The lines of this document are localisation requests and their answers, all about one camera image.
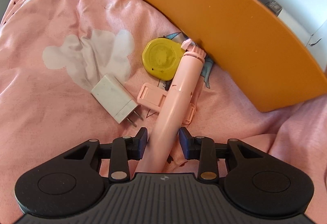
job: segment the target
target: yellow round object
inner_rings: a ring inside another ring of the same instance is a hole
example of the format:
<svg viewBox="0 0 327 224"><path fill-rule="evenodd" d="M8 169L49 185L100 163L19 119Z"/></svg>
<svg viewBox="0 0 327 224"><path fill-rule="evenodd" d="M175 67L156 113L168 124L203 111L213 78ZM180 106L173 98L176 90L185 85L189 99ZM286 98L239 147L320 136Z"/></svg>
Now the yellow round object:
<svg viewBox="0 0 327 224"><path fill-rule="evenodd" d="M173 79L185 50L181 44L167 38L156 38L148 43L142 53L146 71L164 81Z"/></svg>

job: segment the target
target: metal pin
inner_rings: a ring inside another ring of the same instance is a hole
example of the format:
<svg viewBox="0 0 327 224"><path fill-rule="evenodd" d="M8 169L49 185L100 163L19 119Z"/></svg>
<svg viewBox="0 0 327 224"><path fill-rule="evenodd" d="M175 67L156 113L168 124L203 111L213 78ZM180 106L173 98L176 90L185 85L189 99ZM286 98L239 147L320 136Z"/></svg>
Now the metal pin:
<svg viewBox="0 0 327 224"><path fill-rule="evenodd" d="M139 118L140 118L141 120L144 121L143 117L142 117L141 115L139 115L136 111L133 111L133 113L135 113L137 116L139 116Z"/></svg>
<svg viewBox="0 0 327 224"><path fill-rule="evenodd" d="M133 123L133 122L130 120L130 118L126 118L126 120L129 121L129 122L130 122L134 127L136 127L136 124Z"/></svg>

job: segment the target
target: silver screw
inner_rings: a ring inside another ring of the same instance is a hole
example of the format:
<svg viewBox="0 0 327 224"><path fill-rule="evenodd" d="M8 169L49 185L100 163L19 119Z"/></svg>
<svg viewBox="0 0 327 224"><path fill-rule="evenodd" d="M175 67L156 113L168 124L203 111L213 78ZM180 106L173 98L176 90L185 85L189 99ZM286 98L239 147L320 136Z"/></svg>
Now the silver screw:
<svg viewBox="0 0 327 224"><path fill-rule="evenodd" d="M201 173L201 178L204 180L213 180L217 177L217 174L211 171L205 171Z"/></svg>
<svg viewBox="0 0 327 224"><path fill-rule="evenodd" d="M115 171L111 174L111 178L115 180L122 180L125 179L126 177L127 177L127 173L123 171Z"/></svg>

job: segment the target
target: white charger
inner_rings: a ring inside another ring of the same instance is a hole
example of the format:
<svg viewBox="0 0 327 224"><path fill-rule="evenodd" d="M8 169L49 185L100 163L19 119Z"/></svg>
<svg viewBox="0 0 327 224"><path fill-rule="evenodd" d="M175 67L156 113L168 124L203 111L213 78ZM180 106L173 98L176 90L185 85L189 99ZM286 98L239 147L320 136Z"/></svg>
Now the white charger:
<svg viewBox="0 0 327 224"><path fill-rule="evenodd" d="M135 111L138 104L133 96L114 76L106 74L91 90L91 93L117 123L126 119L136 127L136 124L129 118L132 112L143 120L142 116Z"/></svg>

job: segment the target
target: white cloud print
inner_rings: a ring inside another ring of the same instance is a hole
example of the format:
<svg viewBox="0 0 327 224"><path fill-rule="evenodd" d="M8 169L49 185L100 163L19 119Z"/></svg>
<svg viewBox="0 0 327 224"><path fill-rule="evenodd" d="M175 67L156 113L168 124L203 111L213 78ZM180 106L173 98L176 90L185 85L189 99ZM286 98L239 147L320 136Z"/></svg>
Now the white cloud print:
<svg viewBox="0 0 327 224"><path fill-rule="evenodd" d="M128 80L131 65L127 56L133 52L134 46L133 36L127 30L115 35L94 29L91 38L68 35L60 47L46 47L42 58L48 69L66 67L76 84L91 91L108 73L122 84Z"/></svg>

